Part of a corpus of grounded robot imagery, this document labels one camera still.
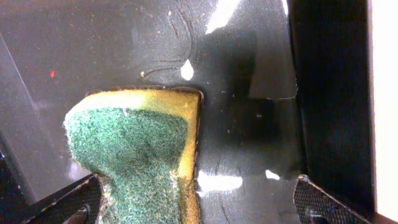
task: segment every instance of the green and yellow sponge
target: green and yellow sponge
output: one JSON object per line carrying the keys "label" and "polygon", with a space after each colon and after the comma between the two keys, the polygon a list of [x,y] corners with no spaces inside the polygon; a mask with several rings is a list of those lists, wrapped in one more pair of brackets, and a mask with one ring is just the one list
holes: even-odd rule
{"label": "green and yellow sponge", "polygon": [[72,157],[98,174],[102,223],[198,223],[193,165],[199,92],[87,96],[64,126]]}

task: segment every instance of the grey surface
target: grey surface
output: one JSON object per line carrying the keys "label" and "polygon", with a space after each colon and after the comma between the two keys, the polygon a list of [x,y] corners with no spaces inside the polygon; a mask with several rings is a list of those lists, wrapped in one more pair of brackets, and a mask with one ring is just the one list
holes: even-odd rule
{"label": "grey surface", "polygon": [[[25,176],[19,182],[31,201],[86,175],[70,159],[62,121],[87,92],[190,86],[205,96],[198,171],[243,179],[238,189],[201,194],[203,223],[299,222],[292,201],[301,168],[296,83],[282,1],[241,1],[227,25],[207,35],[217,1],[59,2],[0,4],[0,32],[16,64],[9,72],[10,59],[0,61],[9,66],[1,84],[13,80],[27,109],[14,113],[3,98],[1,105],[15,122],[42,131],[6,136],[9,161]],[[195,71],[189,81],[179,69],[186,59]],[[24,116],[31,110],[34,115]],[[1,129],[14,133],[18,126]],[[265,170],[280,180],[268,179]]]}

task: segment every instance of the sponge edge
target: sponge edge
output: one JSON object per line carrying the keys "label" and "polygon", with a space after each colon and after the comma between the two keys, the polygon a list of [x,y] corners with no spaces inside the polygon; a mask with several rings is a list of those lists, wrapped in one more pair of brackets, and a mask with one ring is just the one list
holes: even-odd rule
{"label": "sponge edge", "polygon": [[199,119],[201,94],[178,90],[121,90],[96,93],[87,96],[74,106],[65,117],[65,129],[69,120],[78,112],[101,108],[129,108],[149,110],[183,118],[187,126],[187,138],[178,167],[182,223],[199,223],[200,212],[195,195],[193,167],[195,143]]}

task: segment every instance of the sponge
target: sponge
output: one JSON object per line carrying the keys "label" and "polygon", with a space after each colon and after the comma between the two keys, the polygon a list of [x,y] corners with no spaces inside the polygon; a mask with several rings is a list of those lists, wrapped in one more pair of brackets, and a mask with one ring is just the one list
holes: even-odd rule
{"label": "sponge", "polygon": [[193,165],[199,92],[87,96],[65,117],[72,157],[97,174],[100,223],[198,223]]}

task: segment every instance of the green scouring pad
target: green scouring pad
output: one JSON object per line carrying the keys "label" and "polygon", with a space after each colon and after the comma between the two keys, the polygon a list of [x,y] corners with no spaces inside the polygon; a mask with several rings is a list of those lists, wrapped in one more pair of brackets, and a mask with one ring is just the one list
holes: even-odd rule
{"label": "green scouring pad", "polygon": [[73,158],[103,188],[100,223],[198,223],[192,184],[199,93],[90,95],[65,117]]}

